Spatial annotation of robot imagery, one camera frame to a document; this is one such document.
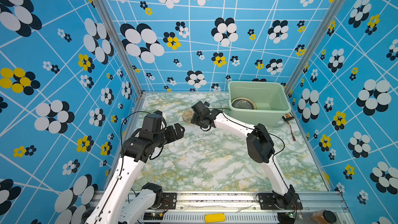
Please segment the light green plastic bin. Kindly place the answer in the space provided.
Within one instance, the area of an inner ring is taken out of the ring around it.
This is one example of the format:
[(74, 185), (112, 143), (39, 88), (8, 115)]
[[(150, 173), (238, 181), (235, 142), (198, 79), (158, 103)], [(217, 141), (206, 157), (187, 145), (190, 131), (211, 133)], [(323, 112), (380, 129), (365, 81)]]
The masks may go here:
[[(282, 116), (291, 112), (291, 105), (282, 85), (272, 82), (235, 81), (228, 84), (229, 111), (227, 114), (248, 124), (273, 126)], [(256, 110), (233, 108), (231, 102), (238, 97), (252, 100)]]

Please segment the small black orange device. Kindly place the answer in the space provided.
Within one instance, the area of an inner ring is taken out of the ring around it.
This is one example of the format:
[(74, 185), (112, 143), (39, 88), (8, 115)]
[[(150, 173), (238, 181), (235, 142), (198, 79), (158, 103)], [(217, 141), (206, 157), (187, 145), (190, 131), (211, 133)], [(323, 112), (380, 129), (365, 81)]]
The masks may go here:
[(293, 117), (291, 114), (285, 114), (285, 115), (282, 116), (282, 118), (283, 118), (283, 120), (284, 120), (285, 122), (288, 122), (288, 121), (294, 119), (294, 117)]

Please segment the yellow tag on rail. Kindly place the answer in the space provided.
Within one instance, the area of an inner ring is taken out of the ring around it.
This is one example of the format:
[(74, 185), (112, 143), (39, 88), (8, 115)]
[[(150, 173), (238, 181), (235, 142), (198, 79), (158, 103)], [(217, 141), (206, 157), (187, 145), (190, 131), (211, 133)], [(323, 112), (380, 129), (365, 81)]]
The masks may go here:
[(224, 222), (226, 220), (226, 216), (224, 213), (219, 214), (207, 214), (204, 216), (205, 223), (217, 223)]

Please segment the greenish clear glass plate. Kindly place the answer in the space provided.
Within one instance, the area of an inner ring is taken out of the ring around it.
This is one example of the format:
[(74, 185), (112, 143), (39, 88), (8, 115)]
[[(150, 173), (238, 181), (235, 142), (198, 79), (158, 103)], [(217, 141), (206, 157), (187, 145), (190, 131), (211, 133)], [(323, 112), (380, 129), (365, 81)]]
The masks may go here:
[(233, 108), (237, 108), (237, 109), (243, 109), (243, 110), (256, 110), (257, 106), (256, 104), (245, 97), (238, 97), (235, 98), (232, 102), (231, 105)]

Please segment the brown jar black lid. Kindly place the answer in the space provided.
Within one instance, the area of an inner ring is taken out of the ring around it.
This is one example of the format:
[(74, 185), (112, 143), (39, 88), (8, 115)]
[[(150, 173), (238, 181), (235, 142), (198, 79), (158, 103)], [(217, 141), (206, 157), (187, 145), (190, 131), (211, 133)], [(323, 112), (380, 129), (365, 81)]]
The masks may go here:
[(315, 224), (334, 224), (337, 222), (337, 216), (329, 210), (315, 211), (310, 216)]

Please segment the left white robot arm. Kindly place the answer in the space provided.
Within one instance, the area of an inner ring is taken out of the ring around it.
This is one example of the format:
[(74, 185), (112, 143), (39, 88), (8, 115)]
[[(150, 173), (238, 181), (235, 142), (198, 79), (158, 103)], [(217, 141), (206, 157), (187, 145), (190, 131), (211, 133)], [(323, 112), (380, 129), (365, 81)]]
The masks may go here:
[(167, 125), (161, 111), (147, 113), (141, 128), (122, 142), (121, 157), (110, 183), (95, 207), (82, 217), (83, 224), (137, 224), (147, 209), (162, 204), (162, 187), (147, 183), (135, 199), (125, 205), (134, 181), (154, 150), (184, 137), (185, 129), (179, 123)]

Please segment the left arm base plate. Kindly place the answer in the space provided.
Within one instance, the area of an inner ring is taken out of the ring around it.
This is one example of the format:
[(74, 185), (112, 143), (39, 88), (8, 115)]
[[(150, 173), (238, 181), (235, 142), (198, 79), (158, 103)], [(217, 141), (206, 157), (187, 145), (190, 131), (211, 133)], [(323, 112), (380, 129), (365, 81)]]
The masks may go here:
[(151, 190), (142, 190), (131, 202), (133, 209), (175, 209), (177, 201), (176, 193), (157, 194)]

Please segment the brownish clear glass plate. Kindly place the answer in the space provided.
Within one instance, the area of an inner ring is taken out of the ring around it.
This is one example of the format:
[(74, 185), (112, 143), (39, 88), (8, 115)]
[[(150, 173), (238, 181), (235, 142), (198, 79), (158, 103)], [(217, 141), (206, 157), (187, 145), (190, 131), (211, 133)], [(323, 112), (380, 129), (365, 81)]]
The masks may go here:
[(182, 120), (188, 124), (191, 124), (194, 111), (191, 108), (187, 108), (182, 113)]

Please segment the aluminium front rail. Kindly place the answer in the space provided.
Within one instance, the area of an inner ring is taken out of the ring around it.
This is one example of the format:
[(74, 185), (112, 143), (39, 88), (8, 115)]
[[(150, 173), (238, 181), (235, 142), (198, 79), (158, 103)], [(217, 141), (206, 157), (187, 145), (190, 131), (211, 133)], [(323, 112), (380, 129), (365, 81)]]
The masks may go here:
[[(129, 193), (125, 205), (138, 196)], [(175, 209), (148, 209), (138, 224), (204, 224), (207, 214), (224, 213), (226, 220), (214, 224), (315, 224), (315, 211), (329, 210), (337, 216), (335, 224), (353, 224), (346, 202), (337, 192), (300, 192), (303, 209), (261, 210), (258, 192), (177, 192)]]

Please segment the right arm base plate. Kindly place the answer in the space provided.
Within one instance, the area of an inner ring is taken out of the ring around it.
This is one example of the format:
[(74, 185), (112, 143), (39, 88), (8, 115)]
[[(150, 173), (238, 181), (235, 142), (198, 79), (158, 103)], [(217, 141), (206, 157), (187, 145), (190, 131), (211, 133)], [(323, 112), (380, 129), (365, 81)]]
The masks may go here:
[(273, 193), (258, 193), (255, 200), (259, 203), (261, 210), (302, 210), (303, 205), (298, 194), (294, 194), (290, 203), (285, 204), (283, 200), (276, 200)]

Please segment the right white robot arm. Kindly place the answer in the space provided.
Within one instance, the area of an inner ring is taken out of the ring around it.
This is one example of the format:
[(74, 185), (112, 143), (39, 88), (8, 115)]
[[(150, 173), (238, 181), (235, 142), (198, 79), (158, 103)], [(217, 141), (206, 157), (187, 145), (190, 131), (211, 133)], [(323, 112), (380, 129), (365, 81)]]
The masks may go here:
[(271, 183), (275, 205), (279, 209), (286, 209), (291, 205), (296, 209), (302, 208), (298, 194), (293, 185), (288, 183), (277, 162), (273, 135), (264, 125), (244, 123), (228, 116), (222, 109), (209, 108), (201, 101), (194, 104), (191, 109), (192, 124), (206, 129), (220, 128), (246, 142), (249, 157), (262, 166)]

